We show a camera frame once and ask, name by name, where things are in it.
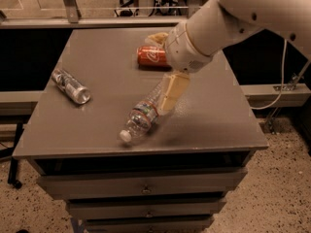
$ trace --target gray table surface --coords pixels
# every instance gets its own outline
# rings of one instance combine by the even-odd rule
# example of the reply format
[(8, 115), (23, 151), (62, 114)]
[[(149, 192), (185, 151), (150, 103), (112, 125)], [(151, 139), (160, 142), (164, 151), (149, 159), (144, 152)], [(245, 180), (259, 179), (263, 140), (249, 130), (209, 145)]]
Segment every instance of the gray table surface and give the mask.
[(75, 30), (59, 59), (91, 91), (75, 106), (49, 82), (15, 150), (15, 158), (263, 150), (267, 141), (222, 52), (199, 73), (175, 111), (138, 145), (120, 137), (131, 108), (165, 71), (139, 68), (145, 38), (170, 28)]

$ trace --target wooden drawer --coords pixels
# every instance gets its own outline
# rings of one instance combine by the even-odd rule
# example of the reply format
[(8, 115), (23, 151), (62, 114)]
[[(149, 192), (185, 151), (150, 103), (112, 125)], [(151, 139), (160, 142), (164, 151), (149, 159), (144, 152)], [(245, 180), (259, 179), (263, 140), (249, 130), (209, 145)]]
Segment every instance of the wooden drawer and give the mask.
[(213, 195), (198, 193), (78, 200), (68, 203), (67, 211), (78, 219), (212, 215), (225, 205), (224, 198)]
[(167, 230), (197, 230), (208, 228), (213, 223), (212, 216), (175, 216), (162, 218), (87, 220), (88, 232), (105, 233), (157, 233)]
[(169, 170), (101, 175), (40, 177), (53, 199), (84, 199), (233, 190), (246, 168)]

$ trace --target clear bottle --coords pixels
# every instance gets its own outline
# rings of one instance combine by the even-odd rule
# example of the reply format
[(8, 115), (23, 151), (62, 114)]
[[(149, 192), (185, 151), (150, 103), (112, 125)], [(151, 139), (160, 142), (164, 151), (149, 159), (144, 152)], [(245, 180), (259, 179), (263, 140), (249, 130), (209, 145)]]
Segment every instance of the clear bottle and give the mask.
[(67, 94), (76, 104), (83, 105), (90, 99), (89, 89), (78, 82), (71, 74), (62, 68), (55, 68), (52, 80), (59, 89)]
[(156, 106), (161, 89), (162, 82), (131, 110), (125, 128), (120, 132), (120, 137), (124, 142), (130, 143), (141, 139), (156, 122), (158, 118)]

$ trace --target red can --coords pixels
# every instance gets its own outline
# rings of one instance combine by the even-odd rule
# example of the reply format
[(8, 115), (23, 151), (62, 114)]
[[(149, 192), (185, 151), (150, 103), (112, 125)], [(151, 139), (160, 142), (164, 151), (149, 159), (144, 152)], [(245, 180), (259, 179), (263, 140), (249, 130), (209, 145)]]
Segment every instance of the red can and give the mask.
[(152, 46), (143, 46), (137, 49), (137, 62), (142, 66), (170, 67), (166, 63), (165, 50)]

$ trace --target speckled floor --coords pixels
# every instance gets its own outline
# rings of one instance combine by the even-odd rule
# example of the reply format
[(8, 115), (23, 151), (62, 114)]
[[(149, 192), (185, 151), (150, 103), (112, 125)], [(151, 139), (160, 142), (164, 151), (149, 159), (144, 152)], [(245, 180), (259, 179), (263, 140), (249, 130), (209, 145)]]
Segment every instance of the speckled floor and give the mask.
[[(279, 117), (276, 129), (277, 134), (266, 133), (270, 148), (254, 155), (248, 175), (226, 196), (226, 205), (202, 233), (311, 232), (309, 147), (290, 118)], [(27, 162), (20, 162), (20, 190), (7, 185), (9, 161), (0, 167), (1, 233), (73, 232), (65, 203), (52, 200), (36, 184), (38, 175)]]

